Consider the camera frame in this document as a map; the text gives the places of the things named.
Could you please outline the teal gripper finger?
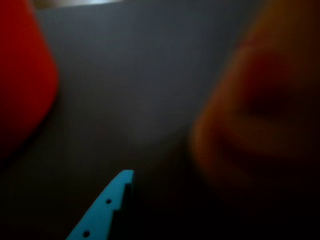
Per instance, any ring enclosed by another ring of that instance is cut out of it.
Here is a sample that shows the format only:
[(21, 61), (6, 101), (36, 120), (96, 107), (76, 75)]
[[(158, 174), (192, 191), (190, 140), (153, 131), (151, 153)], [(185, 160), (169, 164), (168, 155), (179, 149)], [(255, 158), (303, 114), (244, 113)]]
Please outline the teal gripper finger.
[(118, 173), (94, 200), (68, 235), (68, 240), (111, 240), (127, 231), (135, 172)]

